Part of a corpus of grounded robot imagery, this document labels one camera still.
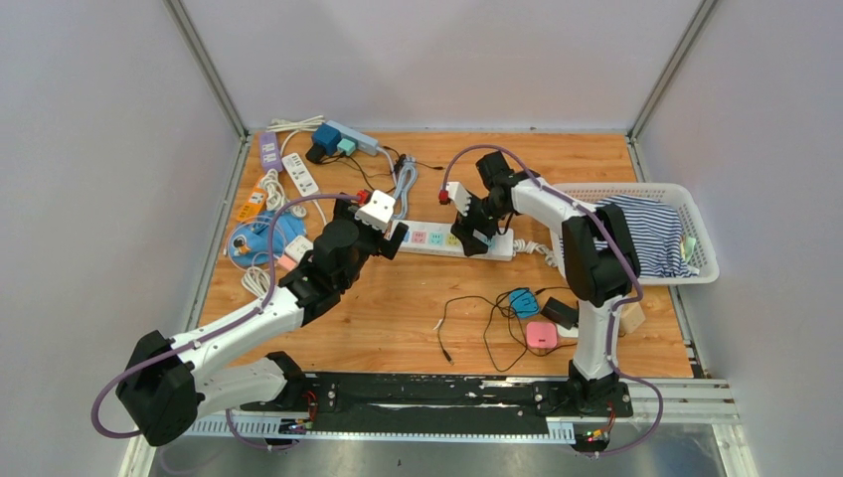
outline black charger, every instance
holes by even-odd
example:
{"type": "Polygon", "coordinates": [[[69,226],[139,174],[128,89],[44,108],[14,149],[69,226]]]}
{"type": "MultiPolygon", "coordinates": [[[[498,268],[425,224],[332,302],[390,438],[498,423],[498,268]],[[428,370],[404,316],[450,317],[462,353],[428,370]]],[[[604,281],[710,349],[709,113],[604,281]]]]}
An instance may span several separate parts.
{"type": "Polygon", "coordinates": [[[570,330],[580,323],[580,311],[554,297],[548,298],[548,302],[542,308],[542,316],[558,325],[562,325],[566,330],[570,330]]]}

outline purple power strip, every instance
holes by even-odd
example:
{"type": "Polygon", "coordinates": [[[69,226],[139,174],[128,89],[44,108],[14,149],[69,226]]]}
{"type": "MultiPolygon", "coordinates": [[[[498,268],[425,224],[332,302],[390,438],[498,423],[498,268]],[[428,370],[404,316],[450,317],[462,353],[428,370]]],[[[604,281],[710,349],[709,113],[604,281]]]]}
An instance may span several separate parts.
{"type": "Polygon", "coordinates": [[[284,165],[278,151],[278,136],[274,132],[262,132],[257,137],[257,142],[260,145],[260,165],[263,166],[263,172],[268,172],[269,169],[283,171],[284,165]]]}

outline pink charger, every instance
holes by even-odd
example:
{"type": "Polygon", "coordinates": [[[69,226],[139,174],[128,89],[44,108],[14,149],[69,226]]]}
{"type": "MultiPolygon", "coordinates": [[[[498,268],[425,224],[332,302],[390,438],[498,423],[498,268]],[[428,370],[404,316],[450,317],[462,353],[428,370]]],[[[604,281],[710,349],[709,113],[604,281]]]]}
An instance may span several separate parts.
{"type": "Polygon", "coordinates": [[[556,348],[559,342],[556,325],[546,321],[531,321],[527,323],[527,346],[535,349],[556,348]]]}

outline red connector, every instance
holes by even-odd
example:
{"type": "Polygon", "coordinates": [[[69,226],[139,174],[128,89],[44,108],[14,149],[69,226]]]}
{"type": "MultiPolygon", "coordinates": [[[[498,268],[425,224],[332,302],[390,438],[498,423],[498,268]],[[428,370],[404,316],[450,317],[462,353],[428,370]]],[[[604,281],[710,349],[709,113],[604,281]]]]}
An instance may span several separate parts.
{"type": "Polygon", "coordinates": [[[366,205],[369,202],[369,198],[372,196],[372,193],[367,191],[366,189],[361,189],[357,191],[357,203],[361,206],[366,205]]]}

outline blue charger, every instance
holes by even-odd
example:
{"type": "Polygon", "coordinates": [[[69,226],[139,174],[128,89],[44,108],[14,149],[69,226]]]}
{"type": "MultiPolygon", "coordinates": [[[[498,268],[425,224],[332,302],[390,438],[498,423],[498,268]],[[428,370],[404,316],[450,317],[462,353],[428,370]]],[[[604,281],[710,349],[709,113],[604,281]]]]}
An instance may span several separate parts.
{"type": "Polygon", "coordinates": [[[539,302],[530,288],[518,288],[509,293],[509,306],[519,319],[539,314],[539,302]]]}

